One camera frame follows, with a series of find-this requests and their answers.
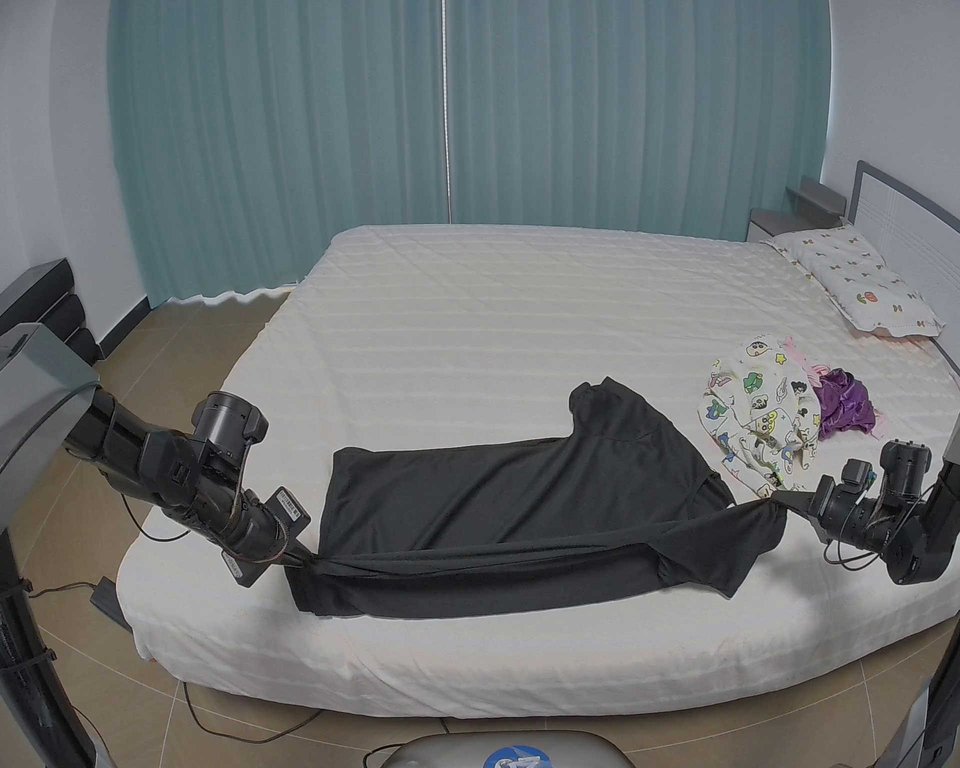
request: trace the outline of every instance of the pillowcase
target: pillowcase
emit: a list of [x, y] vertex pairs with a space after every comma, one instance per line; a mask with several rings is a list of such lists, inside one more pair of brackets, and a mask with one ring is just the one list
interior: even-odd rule
[[786, 232], [763, 242], [816, 278], [857, 330], [890, 336], [938, 336], [943, 330], [920, 291], [850, 225]]

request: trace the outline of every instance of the white headboard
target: white headboard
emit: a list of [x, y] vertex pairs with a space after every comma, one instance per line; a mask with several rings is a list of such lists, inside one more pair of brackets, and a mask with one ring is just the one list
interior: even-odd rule
[[960, 372], [960, 219], [860, 160], [850, 221], [946, 324], [935, 344]]

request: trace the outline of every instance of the mattress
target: mattress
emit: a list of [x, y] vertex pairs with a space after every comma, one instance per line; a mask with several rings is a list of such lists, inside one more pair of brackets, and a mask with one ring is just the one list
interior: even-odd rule
[[[270, 420], [246, 482], [287, 486], [313, 513], [331, 455], [569, 433], [569, 392], [605, 376], [670, 418], [720, 468], [696, 409], [718, 354], [758, 333], [869, 387], [889, 437], [935, 462], [960, 390], [928, 341], [851, 331], [822, 289], [768, 246], [570, 228], [380, 227], [334, 238], [237, 362], [224, 389]], [[882, 443], [822, 443], [805, 482]], [[751, 492], [726, 477], [739, 501]], [[177, 526], [154, 509], [154, 535]], [[142, 537], [117, 592], [144, 658], [177, 678], [367, 715], [603, 715], [698, 707], [828, 672], [960, 609], [960, 565], [895, 587], [882, 564], [830, 566], [790, 516], [732, 599], [681, 586], [551, 611], [468, 618], [318, 618], [284, 574], [233, 582], [199, 536]]]

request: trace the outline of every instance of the white label sticker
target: white label sticker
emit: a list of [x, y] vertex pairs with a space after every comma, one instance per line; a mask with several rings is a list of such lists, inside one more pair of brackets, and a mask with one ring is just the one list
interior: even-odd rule
[[285, 491], [276, 492], [276, 500], [280, 502], [280, 506], [287, 511], [287, 515], [290, 516], [290, 519], [294, 522], [300, 519], [300, 510], [297, 509], [297, 505], [294, 504], [293, 499], [286, 494]]
[[236, 562], [230, 555], [228, 555], [228, 554], [227, 554], [226, 552], [224, 552], [223, 550], [221, 550], [220, 554], [221, 554], [221, 556], [222, 556], [223, 559], [224, 559], [224, 563], [227, 564], [227, 568], [230, 569], [230, 573], [233, 574], [233, 578], [235, 578], [235, 579], [242, 579], [242, 578], [243, 578], [243, 571], [240, 570], [240, 564], [239, 564], [238, 562]]

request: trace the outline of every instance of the blue sticker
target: blue sticker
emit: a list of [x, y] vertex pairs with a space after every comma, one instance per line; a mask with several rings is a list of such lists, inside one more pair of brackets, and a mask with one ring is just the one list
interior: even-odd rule
[[536, 747], [513, 747], [499, 749], [487, 758], [483, 768], [553, 768], [553, 763]]

